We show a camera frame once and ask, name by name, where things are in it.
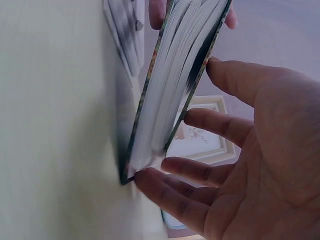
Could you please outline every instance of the floor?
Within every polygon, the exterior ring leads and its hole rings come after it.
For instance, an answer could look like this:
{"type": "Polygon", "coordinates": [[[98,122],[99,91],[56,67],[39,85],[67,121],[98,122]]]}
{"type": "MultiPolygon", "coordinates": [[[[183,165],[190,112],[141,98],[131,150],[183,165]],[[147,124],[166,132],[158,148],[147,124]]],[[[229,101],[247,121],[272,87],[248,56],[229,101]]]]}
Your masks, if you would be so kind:
{"type": "MultiPolygon", "coordinates": [[[[223,27],[212,55],[290,68],[320,81],[319,0],[234,0],[238,16],[235,30],[223,27]]],[[[158,32],[146,20],[143,85],[158,32]]],[[[204,73],[195,92],[198,96],[223,95],[229,114],[253,119],[253,109],[212,85],[204,73]]]]}

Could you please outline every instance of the book cover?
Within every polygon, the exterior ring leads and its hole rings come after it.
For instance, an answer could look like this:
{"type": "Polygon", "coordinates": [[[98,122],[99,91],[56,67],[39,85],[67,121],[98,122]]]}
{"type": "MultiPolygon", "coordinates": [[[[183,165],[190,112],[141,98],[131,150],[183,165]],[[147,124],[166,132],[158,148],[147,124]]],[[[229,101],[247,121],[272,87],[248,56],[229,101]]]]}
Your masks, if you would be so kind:
{"type": "MultiPolygon", "coordinates": [[[[180,114],[176,124],[174,125],[174,128],[172,130],[172,133],[170,135],[170,138],[169,138],[168,142],[164,146],[164,151],[168,150],[168,148],[170,146],[170,143],[173,140],[173,138],[174,138],[174,136],[175,136],[175,134],[176,134],[176,132],[178,130],[180,122],[183,120],[183,118],[184,118],[184,116],[185,116],[185,114],[187,112],[188,105],[189,105],[189,103],[190,103],[190,101],[191,101],[191,99],[193,97],[193,94],[195,93],[195,90],[196,90],[196,87],[197,87],[197,85],[199,83],[199,80],[200,80],[200,78],[201,78],[201,76],[202,76],[202,74],[203,74],[203,72],[204,72],[204,70],[206,68],[206,65],[207,65],[208,59],[210,57],[212,48],[215,45],[216,40],[217,40],[218,35],[219,35],[219,32],[220,32],[220,30],[221,30],[221,28],[222,28],[222,26],[223,26],[223,24],[225,22],[227,13],[228,13],[230,5],[231,5],[231,1],[232,0],[228,0],[228,2],[227,2],[226,6],[225,6],[225,8],[223,10],[223,13],[222,13],[219,21],[217,21],[216,25],[211,30],[211,31],[214,31],[214,34],[209,34],[207,39],[204,41],[204,44],[201,47],[201,49],[200,49],[200,51],[199,51],[199,53],[198,53],[198,55],[196,57],[196,61],[195,61],[194,65],[192,66],[192,69],[190,70],[189,78],[191,80],[189,81],[189,86],[188,86],[188,92],[187,92],[188,96],[184,100],[185,102],[182,102],[182,105],[184,107],[183,107],[183,109],[181,111],[181,114],[180,114]]],[[[153,71],[153,68],[154,68],[154,65],[155,65],[155,61],[156,61],[156,58],[157,58],[159,46],[160,46],[160,43],[162,41],[162,36],[164,34],[164,30],[166,28],[166,25],[167,25],[167,22],[168,22],[168,18],[169,18],[169,15],[170,15],[170,10],[173,7],[173,4],[174,4],[174,0],[172,0],[170,2],[170,4],[168,5],[168,7],[167,7],[168,11],[167,11],[167,13],[165,15],[162,27],[161,27],[161,29],[159,31],[158,39],[157,39],[157,42],[156,42],[156,45],[155,45],[155,48],[154,48],[154,52],[153,52],[153,55],[152,55],[152,58],[151,58],[151,61],[150,61],[150,65],[149,65],[149,69],[148,69],[148,72],[147,72],[147,76],[146,76],[146,79],[145,79],[145,83],[144,83],[144,86],[143,86],[143,89],[142,89],[140,101],[139,101],[138,108],[137,108],[137,111],[136,111],[136,116],[135,116],[135,119],[134,119],[132,132],[131,132],[131,136],[130,136],[127,148],[125,150],[123,148],[124,146],[122,144],[122,150],[118,151],[118,152],[121,153],[118,156],[118,169],[119,169],[120,182],[121,182],[122,185],[125,185],[125,184],[131,182],[134,179],[133,177],[128,178],[130,157],[131,157],[131,153],[132,153],[132,149],[133,149],[133,145],[134,145],[134,141],[135,141],[135,136],[136,136],[136,132],[137,132],[139,118],[140,118],[140,115],[141,115],[141,110],[142,110],[142,107],[143,107],[143,104],[144,104],[144,100],[145,100],[145,95],[146,95],[146,92],[147,92],[147,89],[148,89],[149,81],[151,79],[152,71],[153,71]]]]}

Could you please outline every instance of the picture frame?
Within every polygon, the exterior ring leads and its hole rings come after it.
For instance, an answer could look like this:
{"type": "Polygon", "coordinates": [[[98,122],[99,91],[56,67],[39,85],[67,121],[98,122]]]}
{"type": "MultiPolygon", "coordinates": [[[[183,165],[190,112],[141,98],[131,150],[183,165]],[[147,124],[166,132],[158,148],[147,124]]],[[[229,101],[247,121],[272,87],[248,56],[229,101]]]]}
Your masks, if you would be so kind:
{"type": "MultiPolygon", "coordinates": [[[[182,106],[179,108],[177,116],[180,115],[182,108],[182,106]]],[[[224,98],[220,95],[194,96],[188,110],[195,108],[211,109],[227,114],[224,98]]],[[[188,158],[205,164],[215,164],[235,158],[236,152],[234,144],[229,140],[181,122],[166,156],[188,158]]]]}

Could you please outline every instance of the book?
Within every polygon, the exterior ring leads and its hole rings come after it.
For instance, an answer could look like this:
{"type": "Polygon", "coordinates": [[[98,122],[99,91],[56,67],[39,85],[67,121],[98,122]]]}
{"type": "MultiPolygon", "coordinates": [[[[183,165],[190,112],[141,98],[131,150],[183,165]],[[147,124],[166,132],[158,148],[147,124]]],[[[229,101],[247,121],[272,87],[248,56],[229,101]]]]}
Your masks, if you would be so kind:
{"type": "Polygon", "coordinates": [[[168,4],[130,137],[118,139],[121,184],[166,156],[230,4],[231,0],[172,0],[168,4]]]}

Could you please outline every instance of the knuckle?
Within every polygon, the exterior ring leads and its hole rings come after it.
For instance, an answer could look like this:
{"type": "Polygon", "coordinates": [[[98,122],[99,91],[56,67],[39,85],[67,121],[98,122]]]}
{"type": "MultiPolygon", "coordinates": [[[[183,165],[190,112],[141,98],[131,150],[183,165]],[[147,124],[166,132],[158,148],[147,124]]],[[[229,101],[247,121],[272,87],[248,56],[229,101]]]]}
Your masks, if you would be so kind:
{"type": "Polygon", "coordinates": [[[178,206],[177,206],[177,213],[176,213],[177,216],[178,216],[179,218],[182,218],[182,217],[185,215],[188,207],[189,207],[189,201],[186,200],[186,199],[185,199],[185,200],[181,200],[181,201],[178,203],[178,206]]]}

